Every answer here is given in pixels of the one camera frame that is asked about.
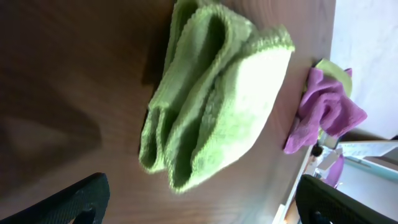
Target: crumpled purple cloth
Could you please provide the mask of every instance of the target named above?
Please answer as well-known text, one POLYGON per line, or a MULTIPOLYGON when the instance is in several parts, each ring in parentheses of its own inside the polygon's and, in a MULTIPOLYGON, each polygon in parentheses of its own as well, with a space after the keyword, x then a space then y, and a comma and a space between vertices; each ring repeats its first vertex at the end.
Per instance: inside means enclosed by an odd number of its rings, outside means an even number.
POLYGON ((286 154, 317 143, 319 127, 338 138, 368 117, 346 96, 341 82, 324 76, 323 71, 317 68, 311 68, 308 75, 307 91, 300 102, 298 116, 300 122, 287 138, 286 154))

